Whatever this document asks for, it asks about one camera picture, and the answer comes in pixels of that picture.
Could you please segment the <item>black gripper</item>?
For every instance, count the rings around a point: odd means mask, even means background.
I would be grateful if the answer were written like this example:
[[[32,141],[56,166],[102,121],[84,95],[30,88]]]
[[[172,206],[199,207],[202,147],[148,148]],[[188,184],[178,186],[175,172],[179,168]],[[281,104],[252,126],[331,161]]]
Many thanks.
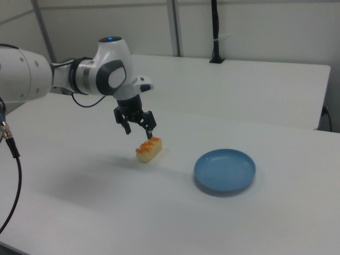
[[[143,112],[140,95],[130,99],[118,100],[118,106],[113,110],[117,124],[120,124],[127,135],[131,133],[129,122],[138,123],[146,132],[147,139],[153,137],[156,120],[152,111]]]

